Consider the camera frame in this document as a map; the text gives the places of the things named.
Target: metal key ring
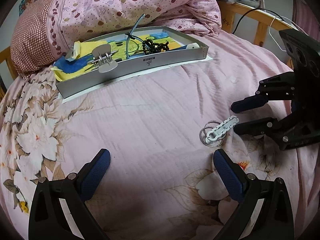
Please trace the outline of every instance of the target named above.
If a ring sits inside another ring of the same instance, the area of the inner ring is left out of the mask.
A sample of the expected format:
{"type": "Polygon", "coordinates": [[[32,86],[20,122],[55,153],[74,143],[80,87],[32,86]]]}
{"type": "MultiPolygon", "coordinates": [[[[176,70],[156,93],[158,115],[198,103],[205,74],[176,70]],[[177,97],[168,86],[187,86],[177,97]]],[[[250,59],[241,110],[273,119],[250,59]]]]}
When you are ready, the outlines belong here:
{"type": "Polygon", "coordinates": [[[224,137],[226,136],[226,134],[224,134],[224,135],[221,137],[221,139],[218,140],[218,141],[221,141],[221,142],[220,142],[218,145],[215,145],[215,146],[207,144],[207,143],[202,139],[202,136],[201,136],[202,133],[204,133],[204,137],[207,136],[207,134],[205,133],[205,130],[206,130],[207,128],[210,128],[210,129],[215,128],[215,127],[213,127],[213,126],[207,126],[207,125],[210,124],[210,123],[216,123],[216,124],[218,124],[218,125],[221,124],[220,122],[215,121],[215,120],[212,120],[212,121],[207,122],[207,123],[205,124],[205,126],[200,130],[199,138],[200,138],[200,141],[201,141],[204,145],[206,145],[206,146],[208,146],[208,147],[218,147],[218,146],[220,146],[220,145],[223,143],[223,139],[224,139],[224,137]]]}

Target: silver tray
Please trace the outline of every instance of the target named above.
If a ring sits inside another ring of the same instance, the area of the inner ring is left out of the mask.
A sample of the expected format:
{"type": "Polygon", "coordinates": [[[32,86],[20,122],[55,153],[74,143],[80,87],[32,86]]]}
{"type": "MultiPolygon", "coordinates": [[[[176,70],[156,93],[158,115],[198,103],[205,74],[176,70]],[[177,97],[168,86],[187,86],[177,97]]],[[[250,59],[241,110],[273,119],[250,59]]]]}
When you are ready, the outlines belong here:
{"type": "MultiPolygon", "coordinates": [[[[120,61],[118,66],[106,73],[100,73],[98,69],[94,69],[91,72],[82,74],[81,76],[62,81],[56,82],[56,86],[63,98],[67,98],[74,95],[82,90],[90,88],[92,86],[101,84],[103,82],[122,77],[131,73],[138,71],[159,67],[163,65],[169,65],[173,63],[205,59],[208,53],[209,47],[203,42],[176,30],[173,30],[166,26],[155,26],[155,27],[143,27],[136,28],[134,31],[135,36],[167,32],[168,35],[175,41],[180,43],[182,46],[191,43],[197,43],[200,48],[197,49],[181,49],[155,53],[151,55],[131,58],[127,60],[120,61]]],[[[126,38],[125,33],[128,30],[123,30],[115,33],[110,33],[106,35],[99,36],[97,38],[88,41],[101,41],[116,39],[121,40],[126,38]]]]}

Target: bed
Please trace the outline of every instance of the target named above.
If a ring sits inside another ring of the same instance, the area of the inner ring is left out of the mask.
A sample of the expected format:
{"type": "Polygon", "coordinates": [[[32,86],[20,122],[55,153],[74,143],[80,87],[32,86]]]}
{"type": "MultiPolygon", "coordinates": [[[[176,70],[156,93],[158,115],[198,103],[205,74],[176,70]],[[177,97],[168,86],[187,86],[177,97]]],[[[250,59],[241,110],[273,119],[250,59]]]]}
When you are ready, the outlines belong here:
{"type": "MultiPolygon", "coordinates": [[[[58,98],[49,67],[24,81],[16,77],[7,50],[1,59],[9,62],[15,80],[0,104],[0,204],[23,239],[28,239],[38,178],[63,179],[78,172],[101,148],[110,151],[111,166],[86,205],[112,240],[214,238],[237,202],[228,196],[212,165],[213,150],[201,143],[199,131],[210,120],[230,117],[232,102],[254,94],[259,80],[291,66],[262,47],[272,16],[247,15],[259,21],[251,44],[230,34],[235,13],[251,7],[219,7],[219,36],[190,34],[210,47],[211,60],[125,79],[66,103],[58,98]]],[[[272,27],[291,28],[277,19],[272,27]]],[[[289,113],[289,102],[275,101],[238,117],[245,122],[289,113]]],[[[231,130],[222,148],[246,173],[285,180],[299,236],[319,205],[319,146],[281,152],[268,137],[240,137],[231,130]]]]}

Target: wall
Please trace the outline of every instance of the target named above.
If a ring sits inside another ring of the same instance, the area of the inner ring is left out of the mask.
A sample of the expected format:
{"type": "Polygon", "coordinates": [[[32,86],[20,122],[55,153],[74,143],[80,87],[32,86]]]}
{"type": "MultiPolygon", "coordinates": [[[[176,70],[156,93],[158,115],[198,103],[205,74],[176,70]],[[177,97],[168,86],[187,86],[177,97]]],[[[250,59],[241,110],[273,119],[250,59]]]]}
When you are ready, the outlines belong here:
{"type": "MultiPolygon", "coordinates": [[[[265,0],[265,8],[275,11],[281,16],[287,17],[289,19],[292,19],[292,11],[293,11],[293,0],[265,0]]],[[[235,24],[234,27],[236,26],[238,20],[240,19],[241,15],[236,14],[235,17],[235,24]]],[[[257,29],[258,22],[245,17],[241,23],[239,24],[239,27],[235,33],[238,37],[248,40],[250,42],[253,42],[254,36],[255,36],[255,31],[257,29]]],[[[272,36],[275,38],[275,40],[278,42],[278,44],[284,48],[284,44],[280,38],[280,35],[278,31],[271,29],[270,33],[272,36]]],[[[273,52],[281,61],[287,62],[289,59],[288,55],[286,52],[283,52],[279,49],[277,44],[274,42],[274,40],[270,37],[269,33],[267,33],[266,41],[263,46],[264,48],[270,50],[273,52]]]]}

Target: black cable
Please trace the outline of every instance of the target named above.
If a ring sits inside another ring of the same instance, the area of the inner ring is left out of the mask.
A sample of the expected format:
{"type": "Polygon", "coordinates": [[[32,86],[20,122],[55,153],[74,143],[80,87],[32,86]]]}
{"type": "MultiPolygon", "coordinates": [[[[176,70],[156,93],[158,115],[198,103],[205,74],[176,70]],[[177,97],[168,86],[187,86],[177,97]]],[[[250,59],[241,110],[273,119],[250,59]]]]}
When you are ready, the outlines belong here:
{"type": "Polygon", "coordinates": [[[248,13],[250,13],[250,12],[252,12],[252,11],[255,11],[255,10],[265,10],[265,11],[272,12],[272,13],[274,13],[275,15],[279,16],[282,21],[284,21],[284,19],[283,19],[280,15],[278,15],[276,12],[274,12],[274,11],[271,11],[271,10],[268,10],[268,9],[263,9],[263,8],[254,8],[254,9],[251,9],[251,10],[247,11],[244,15],[241,16],[241,18],[239,19],[239,21],[238,21],[238,23],[237,23],[237,26],[236,26],[236,28],[235,28],[235,30],[233,31],[232,34],[235,34],[235,32],[236,32],[236,30],[237,30],[237,28],[238,28],[239,23],[241,22],[241,20],[242,20],[248,13]]]}

